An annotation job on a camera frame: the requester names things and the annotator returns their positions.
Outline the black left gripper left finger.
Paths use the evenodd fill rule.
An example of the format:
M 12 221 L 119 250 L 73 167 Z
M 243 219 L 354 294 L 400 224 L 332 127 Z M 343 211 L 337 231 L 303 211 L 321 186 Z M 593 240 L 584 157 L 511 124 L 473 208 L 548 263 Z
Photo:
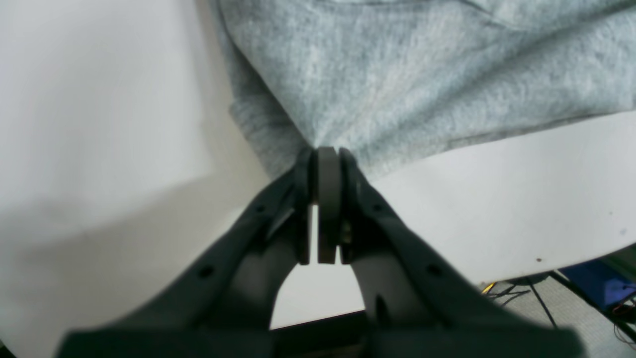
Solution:
M 279 288 L 309 262 L 314 152 L 266 186 L 200 258 L 140 308 L 69 333 L 59 358 L 273 358 Z

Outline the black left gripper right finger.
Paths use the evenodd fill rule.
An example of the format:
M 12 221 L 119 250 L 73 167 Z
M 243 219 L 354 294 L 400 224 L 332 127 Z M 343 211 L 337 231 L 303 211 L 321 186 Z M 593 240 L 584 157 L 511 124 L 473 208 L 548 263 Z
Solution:
M 578 358 L 569 330 L 495 306 L 418 237 L 345 149 L 316 150 L 318 262 L 356 275 L 373 358 Z

